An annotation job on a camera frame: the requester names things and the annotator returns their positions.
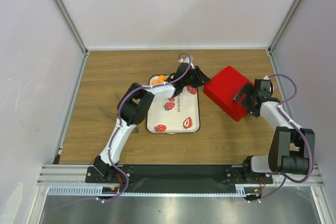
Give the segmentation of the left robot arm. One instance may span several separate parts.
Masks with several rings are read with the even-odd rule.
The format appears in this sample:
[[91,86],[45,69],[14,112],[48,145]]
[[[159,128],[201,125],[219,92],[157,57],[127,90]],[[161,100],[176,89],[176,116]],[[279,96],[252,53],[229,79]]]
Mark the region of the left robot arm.
[[122,172],[117,168],[121,151],[133,129],[147,117],[152,102],[174,98],[187,86],[198,88],[209,82],[211,78],[199,66],[183,62],[175,73],[155,85],[131,84],[117,106],[116,125],[108,143],[93,161],[97,176],[103,182],[110,182],[115,178],[116,171]]

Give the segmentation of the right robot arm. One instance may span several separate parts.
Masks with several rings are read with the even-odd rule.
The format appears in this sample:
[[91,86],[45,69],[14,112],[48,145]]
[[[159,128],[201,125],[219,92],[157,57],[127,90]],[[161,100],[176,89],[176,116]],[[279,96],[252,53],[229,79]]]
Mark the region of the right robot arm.
[[248,156],[243,162],[242,178],[254,183],[261,174],[281,174],[294,183],[307,181],[313,170],[315,133],[295,122],[273,97],[269,76],[245,83],[234,97],[254,117],[264,118],[274,131],[269,153]]

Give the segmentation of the metal serving tongs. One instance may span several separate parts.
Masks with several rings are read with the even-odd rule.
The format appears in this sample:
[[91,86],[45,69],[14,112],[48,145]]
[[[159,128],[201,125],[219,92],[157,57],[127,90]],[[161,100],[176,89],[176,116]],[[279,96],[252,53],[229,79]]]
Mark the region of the metal serving tongs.
[[[120,96],[115,92],[113,91],[113,94],[114,96],[116,97],[117,100],[120,100]],[[99,109],[101,112],[103,112],[105,115],[107,115],[108,117],[114,119],[114,120],[117,120],[118,117],[117,117],[117,113],[115,112],[114,108],[111,107],[111,106],[106,106],[106,105],[97,105],[96,106],[97,109]],[[139,133],[139,129],[138,127],[136,126],[133,130],[132,130],[135,134],[138,134]]]

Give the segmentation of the red box lid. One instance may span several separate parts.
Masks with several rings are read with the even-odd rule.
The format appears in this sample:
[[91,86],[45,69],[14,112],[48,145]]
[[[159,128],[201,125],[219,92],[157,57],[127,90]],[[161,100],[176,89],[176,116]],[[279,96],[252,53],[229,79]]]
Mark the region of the red box lid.
[[245,76],[227,66],[204,86],[203,92],[234,121],[239,122],[248,112],[234,97],[245,84],[252,84]]

